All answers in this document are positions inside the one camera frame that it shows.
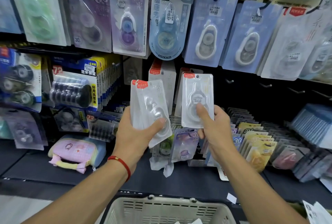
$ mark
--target red bracelet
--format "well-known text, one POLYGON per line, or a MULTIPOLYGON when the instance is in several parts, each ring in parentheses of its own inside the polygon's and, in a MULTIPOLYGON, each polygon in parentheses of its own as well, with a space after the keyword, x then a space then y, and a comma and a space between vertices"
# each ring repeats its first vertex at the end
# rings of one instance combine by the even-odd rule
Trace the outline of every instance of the red bracelet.
POLYGON ((130 169, 129 169, 129 167, 127 166, 127 164, 126 164, 122 159, 119 159, 119 158, 116 157, 116 156, 110 156, 107 160, 111 160, 111 159, 114 159, 114 160, 119 161, 119 162, 122 163, 123 166, 126 168, 127 173, 128 173, 128 178, 127 178, 127 180, 126 180, 126 182, 127 182, 127 181, 130 179, 130 176, 131 176, 131 172, 130 172, 130 169))

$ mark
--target white tile floor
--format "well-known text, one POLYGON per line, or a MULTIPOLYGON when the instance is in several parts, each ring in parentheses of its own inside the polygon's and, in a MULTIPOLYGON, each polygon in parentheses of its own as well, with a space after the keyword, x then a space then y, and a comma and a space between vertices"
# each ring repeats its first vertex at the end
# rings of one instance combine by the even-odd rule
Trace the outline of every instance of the white tile floor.
MULTIPOLYGON (((0 195, 1 224, 20 224, 50 203, 52 203, 51 200, 0 195)), ((96 221, 96 224, 100 222, 102 215, 103 213, 96 221)))

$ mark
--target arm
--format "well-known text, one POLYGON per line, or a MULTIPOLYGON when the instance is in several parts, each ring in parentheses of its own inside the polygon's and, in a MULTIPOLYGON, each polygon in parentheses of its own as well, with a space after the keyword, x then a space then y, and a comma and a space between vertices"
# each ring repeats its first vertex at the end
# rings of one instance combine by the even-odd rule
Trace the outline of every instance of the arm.
MULTIPOLYGON (((137 130, 131 126, 127 107, 119 124, 113 154, 135 171, 149 141, 163 128, 159 119, 149 128, 137 130)), ((94 224, 110 200, 127 179, 127 170, 117 160, 109 160, 62 197, 27 219, 22 224, 94 224)))
POLYGON ((214 121, 207 110, 197 104, 203 121, 200 138, 207 138, 213 158, 222 166, 250 223, 308 224, 284 201, 239 154, 232 140, 229 116, 214 106, 214 121))

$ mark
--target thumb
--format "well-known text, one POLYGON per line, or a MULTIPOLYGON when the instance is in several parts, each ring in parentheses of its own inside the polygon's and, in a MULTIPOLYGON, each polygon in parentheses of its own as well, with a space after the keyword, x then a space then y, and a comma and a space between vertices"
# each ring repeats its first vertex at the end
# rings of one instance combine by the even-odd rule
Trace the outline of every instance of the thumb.
POLYGON ((165 125, 166 119, 159 118, 156 120, 150 127, 144 129, 143 132, 149 139, 149 141, 153 138, 155 134, 157 134, 165 125))
POLYGON ((197 103, 196 112, 197 112, 197 115, 203 121, 204 127, 212 121, 211 117, 209 116, 208 111, 206 110, 206 108, 201 103, 197 103))

